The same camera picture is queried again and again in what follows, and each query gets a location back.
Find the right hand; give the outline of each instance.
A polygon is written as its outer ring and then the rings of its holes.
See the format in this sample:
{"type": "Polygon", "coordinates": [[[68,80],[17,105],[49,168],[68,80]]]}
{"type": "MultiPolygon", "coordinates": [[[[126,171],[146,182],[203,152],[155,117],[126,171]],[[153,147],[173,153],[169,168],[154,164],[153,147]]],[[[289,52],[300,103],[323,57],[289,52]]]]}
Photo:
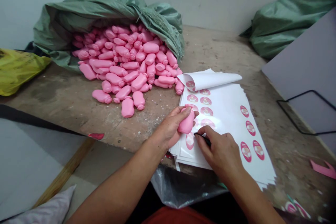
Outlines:
{"type": "Polygon", "coordinates": [[[195,135],[206,161],[225,185],[235,182],[246,173],[239,154],[239,147],[230,133],[218,134],[209,125],[200,128],[197,132],[206,134],[211,142],[209,147],[204,138],[195,135]]]}

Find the wooden table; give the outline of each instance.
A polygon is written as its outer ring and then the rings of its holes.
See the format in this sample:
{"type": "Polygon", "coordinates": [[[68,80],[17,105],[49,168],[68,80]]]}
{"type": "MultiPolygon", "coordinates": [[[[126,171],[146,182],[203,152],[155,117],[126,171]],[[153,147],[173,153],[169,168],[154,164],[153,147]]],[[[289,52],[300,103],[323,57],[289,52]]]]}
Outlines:
{"type": "MultiPolygon", "coordinates": [[[[281,97],[260,71],[266,61],[245,39],[229,33],[185,26],[184,39],[183,72],[212,68],[243,77],[238,83],[248,97],[277,174],[277,185],[264,190],[269,200],[281,208],[289,194],[315,220],[317,216],[327,218],[336,183],[313,171],[309,159],[320,165],[326,160],[334,166],[335,159],[316,137],[300,134],[278,107],[275,101],[281,97]]],[[[92,91],[100,88],[101,81],[88,81],[81,74],[51,64],[17,94],[2,97],[0,102],[84,135],[104,133],[102,142],[135,152],[180,100],[174,89],[153,87],[144,95],[145,110],[136,110],[132,118],[125,119],[121,104],[106,105],[92,98],[92,91]]],[[[175,166],[173,160],[163,162],[175,166]]],[[[193,175],[208,172],[183,164],[181,170],[193,175]]]]}

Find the floor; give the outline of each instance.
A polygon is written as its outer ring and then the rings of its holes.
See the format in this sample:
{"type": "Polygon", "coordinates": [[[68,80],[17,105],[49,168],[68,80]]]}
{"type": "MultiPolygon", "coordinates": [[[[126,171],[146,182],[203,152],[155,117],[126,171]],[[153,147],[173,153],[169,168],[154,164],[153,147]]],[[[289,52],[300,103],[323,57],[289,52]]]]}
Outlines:
{"type": "Polygon", "coordinates": [[[62,191],[64,191],[70,186],[77,184],[64,223],[93,190],[132,156],[132,153],[122,149],[99,141],[95,142],[91,151],[62,188],[62,191]]]}

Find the peeled paper sheet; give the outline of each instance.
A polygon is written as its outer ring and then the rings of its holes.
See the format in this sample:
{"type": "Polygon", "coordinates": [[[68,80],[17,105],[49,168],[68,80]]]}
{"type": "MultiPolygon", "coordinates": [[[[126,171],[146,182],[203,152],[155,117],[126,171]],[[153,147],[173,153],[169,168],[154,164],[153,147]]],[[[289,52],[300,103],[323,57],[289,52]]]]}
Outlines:
{"type": "Polygon", "coordinates": [[[211,69],[202,72],[183,73],[178,75],[177,78],[179,78],[190,91],[208,89],[242,79],[242,77],[236,73],[214,72],[211,69]]]}

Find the pink label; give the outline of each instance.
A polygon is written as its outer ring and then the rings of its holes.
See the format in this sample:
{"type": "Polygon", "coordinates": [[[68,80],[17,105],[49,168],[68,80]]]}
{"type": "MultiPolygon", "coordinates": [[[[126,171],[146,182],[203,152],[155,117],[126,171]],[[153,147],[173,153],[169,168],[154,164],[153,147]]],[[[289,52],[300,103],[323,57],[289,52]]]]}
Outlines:
{"type": "Polygon", "coordinates": [[[186,106],[190,106],[194,111],[198,112],[198,107],[196,105],[187,103],[186,106]]]}
{"type": "Polygon", "coordinates": [[[241,142],[240,143],[240,149],[241,149],[241,152],[242,152],[245,160],[250,163],[251,160],[252,160],[252,155],[251,155],[251,152],[250,152],[250,148],[247,146],[246,143],[241,142]]]}
{"type": "Polygon", "coordinates": [[[240,111],[243,114],[243,116],[245,116],[245,117],[249,116],[249,112],[247,111],[247,109],[244,106],[240,106],[240,111]]]}
{"type": "Polygon", "coordinates": [[[209,120],[209,119],[203,119],[203,120],[201,121],[201,126],[203,127],[203,126],[205,126],[205,125],[209,125],[209,126],[210,126],[211,128],[213,128],[213,129],[216,128],[215,124],[214,124],[211,120],[209,120]]]}
{"type": "Polygon", "coordinates": [[[192,95],[191,95],[191,94],[188,95],[188,96],[187,96],[187,100],[190,101],[190,102],[198,102],[198,98],[197,98],[197,96],[195,96],[195,95],[193,95],[193,94],[192,94],[192,95]]]}
{"type": "Polygon", "coordinates": [[[256,135],[256,130],[250,121],[246,121],[246,128],[252,136],[256,135]]]}
{"type": "Polygon", "coordinates": [[[206,116],[213,116],[214,113],[212,112],[211,108],[202,107],[201,114],[206,115],[206,116]]]}
{"type": "Polygon", "coordinates": [[[188,135],[186,135],[185,137],[185,144],[187,145],[187,148],[189,150],[191,150],[194,147],[194,134],[193,133],[189,133],[188,135]]]}
{"type": "Polygon", "coordinates": [[[204,105],[211,105],[211,100],[209,97],[202,97],[200,99],[200,102],[203,103],[204,105]]]}
{"type": "Polygon", "coordinates": [[[201,89],[199,93],[203,95],[210,95],[210,91],[208,89],[201,89]]]}
{"type": "Polygon", "coordinates": [[[188,89],[192,89],[193,91],[195,91],[195,82],[188,81],[186,83],[186,86],[188,87],[188,89]]]}
{"type": "Polygon", "coordinates": [[[265,159],[264,150],[256,140],[253,140],[253,149],[255,150],[255,153],[261,160],[265,159]]]}

